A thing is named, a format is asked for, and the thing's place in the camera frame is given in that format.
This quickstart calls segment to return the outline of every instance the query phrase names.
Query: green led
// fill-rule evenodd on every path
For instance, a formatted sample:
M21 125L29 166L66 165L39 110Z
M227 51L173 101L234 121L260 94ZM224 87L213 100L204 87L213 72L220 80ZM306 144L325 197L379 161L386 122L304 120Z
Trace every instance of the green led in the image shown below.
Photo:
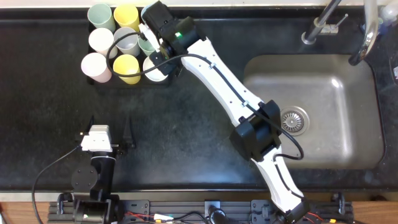
M180 32L176 32L176 33L175 33L175 36L176 36L177 38L180 38L180 37L182 37L182 34L181 34Z

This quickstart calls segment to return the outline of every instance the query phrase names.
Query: sink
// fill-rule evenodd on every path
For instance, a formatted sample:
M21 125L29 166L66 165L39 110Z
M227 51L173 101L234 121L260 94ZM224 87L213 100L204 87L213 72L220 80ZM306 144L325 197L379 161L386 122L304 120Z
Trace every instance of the sink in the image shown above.
M368 169L384 155L376 87L366 62L349 55L261 55L244 70L244 85L281 109L282 127L304 150L291 168ZM282 150L297 156L283 135Z

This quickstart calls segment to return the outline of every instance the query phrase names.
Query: yellow cup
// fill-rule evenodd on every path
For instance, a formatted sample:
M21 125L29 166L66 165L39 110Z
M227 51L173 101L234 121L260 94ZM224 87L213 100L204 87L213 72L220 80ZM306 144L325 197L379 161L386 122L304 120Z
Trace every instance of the yellow cup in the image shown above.
M122 75L130 75L140 72L137 59L132 55L120 55L113 63L113 70ZM137 77L120 77L127 84L136 84L141 76Z
M139 17L138 10L133 4L122 4L113 12L113 17L120 27L130 27L139 31Z

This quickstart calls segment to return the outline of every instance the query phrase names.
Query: faucet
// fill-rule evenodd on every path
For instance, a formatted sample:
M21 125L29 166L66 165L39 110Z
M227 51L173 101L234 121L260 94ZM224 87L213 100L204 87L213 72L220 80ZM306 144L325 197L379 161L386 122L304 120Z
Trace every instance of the faucet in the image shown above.
M343 22L344 19L347 18L348 15L346 14L345 17L336 25L328 25L326 24L326 20L337 8L340 2L341 0L331 0L321 15L314 19L309 30L304 32L301 36L304 44L314 44L317 40L317 35L337 34L338 26L341 24L341 22ZM364 40L360 48L348 59L348 62L351 65L357 65L367 56L374 44L374 41L376 40L377 30L379 28L376 0L364 0L363 3L365 10L366 30Z

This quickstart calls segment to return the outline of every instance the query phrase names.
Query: drain strainer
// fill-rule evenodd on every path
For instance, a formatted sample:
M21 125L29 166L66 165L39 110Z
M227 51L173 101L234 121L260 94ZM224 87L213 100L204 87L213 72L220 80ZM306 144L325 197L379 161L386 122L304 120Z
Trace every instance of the drain strainer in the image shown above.
M290 111L282 117L282 125L286 131L297 132L304 126L304 118L295 111Z
M290 106L281 111L282 127L291 135L302 134L310 124L307 113L298 106Z

